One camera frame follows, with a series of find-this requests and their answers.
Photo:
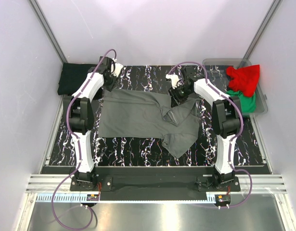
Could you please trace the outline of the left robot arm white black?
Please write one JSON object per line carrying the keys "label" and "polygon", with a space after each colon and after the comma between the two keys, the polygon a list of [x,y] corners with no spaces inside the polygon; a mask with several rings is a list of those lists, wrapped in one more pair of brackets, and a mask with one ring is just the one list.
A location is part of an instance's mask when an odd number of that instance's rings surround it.
{"label": "left robot arm white black", "polygon": [[71,190],[92,191],[101,186],[95,172],[90,143],[94,114],[91,101],[102,90],[112,91],[123,69],[116,59],[101,56],[96,67],[88,71],[78,90],[64,100],[64,116],[76,155],[76,168],[70,174]]}

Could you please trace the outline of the grey t shirt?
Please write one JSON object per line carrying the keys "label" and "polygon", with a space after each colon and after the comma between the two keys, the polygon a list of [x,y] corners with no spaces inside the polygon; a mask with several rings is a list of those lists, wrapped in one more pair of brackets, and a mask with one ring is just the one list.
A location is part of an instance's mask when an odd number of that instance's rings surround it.
{"label": "grey t shirt", "polygon": [[98,136],[158,138],[175,158],[197,141],[200,130],[196,99],[171,107],[166,94],[136,90],[105,91]]}

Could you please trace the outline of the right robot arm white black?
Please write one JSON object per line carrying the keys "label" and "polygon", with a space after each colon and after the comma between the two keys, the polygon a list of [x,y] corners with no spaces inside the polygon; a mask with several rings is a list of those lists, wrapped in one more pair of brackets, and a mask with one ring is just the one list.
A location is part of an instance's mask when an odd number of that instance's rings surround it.
{"label": "right robot arm white black", "polygon": [[239,97],[231,97],[213,85],[207,77],[205,68],[203,71],[205,77],[198,78],[190,66],[185,66],[181,69],[182,82],[180,82],[178,75],[175,75],[171,69],[166,74],[166,79],[171,82],[169,94],[173,106],[185,103],[192,93],[201,96],[210,104],[211,125],[217,136],[217,159],[213,167],[214,173],[204,186],[222,191],[234,184],[234,146],[244,126],[241,103]]}

